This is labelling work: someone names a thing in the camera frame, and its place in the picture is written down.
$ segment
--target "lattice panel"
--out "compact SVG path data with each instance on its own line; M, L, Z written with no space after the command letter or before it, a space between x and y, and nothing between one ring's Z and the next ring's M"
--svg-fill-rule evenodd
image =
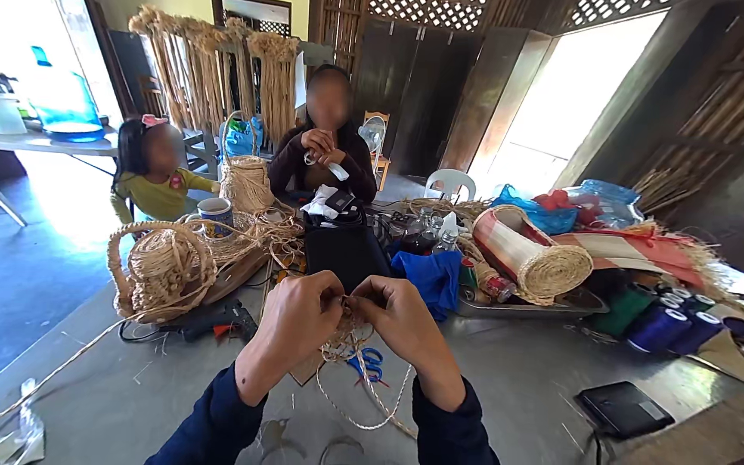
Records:
M439 2L431 0L427 22L432 26L446 27L455 30L472 31L478 26L486 10L487 0L472 2Z
M274 32L283 37L289 37L292 35L292 30L288 24L274 21L260 21L254 20L255 29L260 32Z
M565 31L667 8L680 0L579 0L564 25Z
M369 14L453 31L472 31L486 13L487 0L369 0Z

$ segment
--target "girl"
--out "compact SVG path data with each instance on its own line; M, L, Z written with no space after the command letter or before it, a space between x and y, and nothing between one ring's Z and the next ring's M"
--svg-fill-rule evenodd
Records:
M351 191L362 202L370 203L378 192L369 147L349 119L349 75L334 65L315 70L306 88L306 122L286 133L274 159L269 163L269 181L274 195L282 195L294 175L296 190L316 190L329 185ZM314 151L315 164L304 156ZM326 167L337 163L349 173L339 181Z
M120 126L111 205L122 224L134 222L126 205L129 197L149 218L175 221L197 207L197 200L188 196L189 189L220 192L220 183L180 168L174 150L177 137L177 128L152 115L129 119Z

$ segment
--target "gray table surface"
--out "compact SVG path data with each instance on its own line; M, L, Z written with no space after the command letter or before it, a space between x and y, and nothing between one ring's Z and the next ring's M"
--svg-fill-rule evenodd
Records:
M69 155L117 156L117 132L107 128L104 139L93 143L61 143L41 132L28 130L25 134L0 134L0 150L30 150Z
M257 282L263 276L264 271L258 271L252 279ZM26 378L47 375L82 342L116 321L113 296L109 284L0 372L0 409L15 401ZM242 288L236 297L257 319L262 288ZM582 458L582 449L592 450L591 428L572 399L584 388L632 381L677 421L744 391L743 383L686 359L657 359L624 344L594 342L565 327L571 323L451 316L441 324L462 373L480 397L490 443L503 463L592 463L593 453ZM384 354L384 379L392 389L381 386L379 391L391 406L407 365L379 338L369 345ZM108 335L38 395L35 409L46 425L42 463L142 463L241 349L239 339L218 345L208 337L186 344L180 336L170 335L154 343L125 344L116 333ZM357 375L351 367L327 364L321 379L336 404L355 420L371 425L382 419L364 388L353 386ZM414 428L410 386L409 381L398 417ZM361 431L347 422L314 379L301 387L285 376L270 393L263 415L264 422L288 420L269 424L267 433L259 434L237 463L260 463L264 451L279 443L270 431L283 430L281 425L289 447L274 450L263 463L321 463L326 445L341 436L359 441L365 454L340 445L323 463L406 465L418 460L416 443L394 426ZM15 426L13 418L2 425Z

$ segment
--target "hand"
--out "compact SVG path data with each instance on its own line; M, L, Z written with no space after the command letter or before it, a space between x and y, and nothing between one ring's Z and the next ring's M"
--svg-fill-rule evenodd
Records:
M328 166L330 163L340 164L343 162L344 158L346 158L346 152L341 149L335 149L331 152L320 155L320 157L317 159L317 163L320 163L324 166Z
M451 412L464 402L464 381L418 291L408 280L370 276L352 291L348 303L362 312L393 352L415 366L424 395Z
M304 148L312 149L318 155L335 150L335 139L331 131L322 129L310 129L300 137L300 143Z
M343 285L331 271L280 281L266 297L257 333L235 364L240 398L256 406L284 374L331 336L341 319Z

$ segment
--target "green shirt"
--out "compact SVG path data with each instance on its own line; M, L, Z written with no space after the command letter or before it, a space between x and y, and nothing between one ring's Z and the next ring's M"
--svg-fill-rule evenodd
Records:
M220 183L207 180L189 170L177 168L175 172L182 177L178 187L171 187L171 179L162 184L154 184L141 174L122 173L115 191L111 193L111 205L122 224L134 222L126 199L130 197L143 213L159 220L176 221L186 214L186 198L189 189L217 193Z

